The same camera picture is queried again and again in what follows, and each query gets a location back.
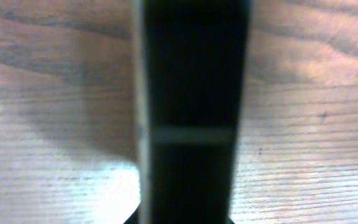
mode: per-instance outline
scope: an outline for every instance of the black stand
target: black stand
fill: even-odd
[[[137,209],[134,211],[134,213],[131,215],[131,217],[129,217],[128,220],[124,224],[139,224],[138,213],[139,213],[139,207],[137,207]],[[234,222],[229,219],[228,224],[234,224]]]
[[[250,6],[138,0],[142,224],[226,224]]]

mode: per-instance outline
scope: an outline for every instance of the wooden table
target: wooden table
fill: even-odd
[[[129,3],[0,0],[0,223],[139,203]],[[358,1],[256,1],[248,51],[231,217],[358,223]]]

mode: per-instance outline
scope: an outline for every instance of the black strip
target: black strip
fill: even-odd
[[[141,223],[227,224],[249,2],[142,3],[150,173],[141,178],[152,187],[142,192],[150,201]],[[236,134],[220,144],[159,144],[153,139],[161,126],[224,127]]]

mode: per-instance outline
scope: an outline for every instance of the wood grain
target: wood grain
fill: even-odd
[[[122,223],[136,208],[130,11],[0,0],[0,223]],[[358,223],[358,1],[253,12],[231,217]]]

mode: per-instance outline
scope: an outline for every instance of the light stripe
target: light stripe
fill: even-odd
[[[233,140],[231,128],[154,128],[152,142],[159,144],[228,144]]]

